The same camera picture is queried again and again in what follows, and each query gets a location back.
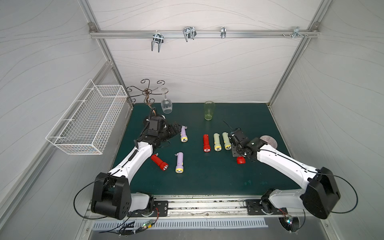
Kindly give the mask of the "pale green flashlight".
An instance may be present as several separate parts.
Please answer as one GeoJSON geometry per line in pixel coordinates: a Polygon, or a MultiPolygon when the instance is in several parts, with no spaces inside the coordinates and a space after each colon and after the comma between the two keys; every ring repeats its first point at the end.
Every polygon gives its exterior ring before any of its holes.
{"type": "Polygon", "coordinates": [[[214,133],[214,150],[219,152],[222,150],[222,145],[220,142],[220,134],[214,133]]]}
{"type": "Polygon", "coordinates": [[[227,132],[222,133],[225,150],[231,150],[232,144],[230,142],[229,134],[227,132]]]}

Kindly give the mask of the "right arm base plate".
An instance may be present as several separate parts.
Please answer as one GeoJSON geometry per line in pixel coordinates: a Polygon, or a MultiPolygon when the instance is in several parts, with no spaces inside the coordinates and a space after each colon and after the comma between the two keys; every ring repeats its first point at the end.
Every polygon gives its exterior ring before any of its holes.
{"type": "Polygon", "coordinates": [[[284,215],[288,213],[286,208],[281,208],[281,209],[275,208],[267,200],[261,200],[261,199],[244,200],[243,206],[246,208],[247,214],[250,216],[284,215]]]}

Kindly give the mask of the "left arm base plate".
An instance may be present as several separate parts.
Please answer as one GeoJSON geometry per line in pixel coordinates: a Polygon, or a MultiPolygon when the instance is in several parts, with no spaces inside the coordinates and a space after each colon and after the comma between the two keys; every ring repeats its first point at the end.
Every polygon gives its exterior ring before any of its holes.
{"type": "Polygon", "coordinates": [[[131,218],[154,218],[159,215],[159,217],[167,217],[169,210],[168,201],[157,201],[155,200],[152,204],[151,209],[145,210],[136,210],[129,213],[127,216],[131,218]]]}

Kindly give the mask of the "purple flashlight row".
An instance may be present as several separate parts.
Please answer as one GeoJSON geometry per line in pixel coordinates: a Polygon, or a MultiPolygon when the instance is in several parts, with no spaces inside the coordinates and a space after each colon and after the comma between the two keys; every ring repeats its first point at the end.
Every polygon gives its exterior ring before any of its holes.
{"type": "Polygon", "coordinates": [[[188,141],[188,136],[186,134],[186,130],[187,130],[187,127],[186,126],[182,126],[181,132],[180,132],[180,134],[181,134],[181,142],[182,143],[185,143],[185,142],[188,141]]]}
{"type": "Polygon", "coordinates": [[[175,156],[177,157],[177,165],[175,172],[181,174],[184,172],[184,153],[179,152],[175,154],[175,156]]]}

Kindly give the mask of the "red flashlight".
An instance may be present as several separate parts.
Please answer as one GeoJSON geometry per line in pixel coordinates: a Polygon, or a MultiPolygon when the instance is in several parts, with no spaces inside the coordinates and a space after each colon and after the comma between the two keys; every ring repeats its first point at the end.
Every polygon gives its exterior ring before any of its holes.
{"type": "Polygon", "coordinates": [[[245,163],[246,163],[246,160],[244,157],[237,157],[237,164],[242,165],[245,163]]]}
{"type": "Polygon", "coordinates": [[[169,167],[169,165],[163,161],[162,159],[159,158],[159,154],[154,154],[151,156],[151,160],[157,164],[157,166],[162,170],[162,171],[166,171],[169,167]]]}
{"type": "Polygon", "coordinates": [[[203,135],[204,152],[209,153],[211,151],[209,135],[203,135]]]}

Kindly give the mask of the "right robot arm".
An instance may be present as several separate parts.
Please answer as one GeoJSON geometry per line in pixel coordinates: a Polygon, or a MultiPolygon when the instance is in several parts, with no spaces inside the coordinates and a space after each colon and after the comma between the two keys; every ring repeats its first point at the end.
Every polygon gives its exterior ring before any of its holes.
{"type": "Polygon", "coordinates": [[[338,176],[331,170],[301,163],[260,138],[250,140],[240,128],[231,131],[229,141],[239,156],[266,164],[299,186],[294,190],[269,189],[260,200],[266,215],[274,209],[293,208],[325,220],[333,213],[341,193],[336,182],[338,176]]]}

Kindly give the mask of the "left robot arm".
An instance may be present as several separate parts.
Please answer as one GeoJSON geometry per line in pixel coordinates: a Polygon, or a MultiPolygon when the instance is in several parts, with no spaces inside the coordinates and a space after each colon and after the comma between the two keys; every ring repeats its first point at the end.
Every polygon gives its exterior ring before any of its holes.
{"type": "Polygon", "coordinates": [[[131,193],[130,184],[143,163],[153,155],[162,142],[166,142],[182,133],[184,126],[177,123],[147,123],[135,146],[129,154],[112,170],[99,173],[95,180],[78,191],[73,200],[75,213],[85,220],[97,220],[107,217],[122,220],[129,212],[151,209],[150,195],[131,193]],[[76,207],[76,198],[87,187],[93,186],[91,212],[101,215],[90,218],[82,215],[76,207]]]}

